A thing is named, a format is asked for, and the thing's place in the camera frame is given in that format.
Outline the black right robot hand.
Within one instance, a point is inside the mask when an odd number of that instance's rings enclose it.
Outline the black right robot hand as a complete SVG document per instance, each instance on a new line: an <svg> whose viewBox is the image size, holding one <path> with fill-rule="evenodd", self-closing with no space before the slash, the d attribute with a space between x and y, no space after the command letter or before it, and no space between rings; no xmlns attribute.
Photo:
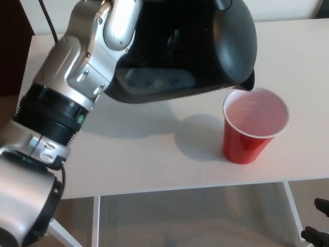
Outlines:
<svg viewBox="0 0 329 247"><path fill-rule="evenodd" d="M328 217L328 200L315 198L314 205L318 211L322 212ZM328 233L320 232L310 226L306 226L305 229L301 231L301 238L313 246L328 246Z"/></svg>

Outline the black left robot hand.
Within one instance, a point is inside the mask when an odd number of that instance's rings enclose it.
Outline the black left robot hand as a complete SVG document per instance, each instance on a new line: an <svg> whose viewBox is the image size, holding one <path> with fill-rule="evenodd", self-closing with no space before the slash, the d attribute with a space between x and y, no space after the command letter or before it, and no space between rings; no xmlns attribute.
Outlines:
<svg viewBox="0 0 329 247"><path fill-rule="evenodd" d="M144 56L166 50L185 9L183 1L144 1L134 45Z"/></svg>

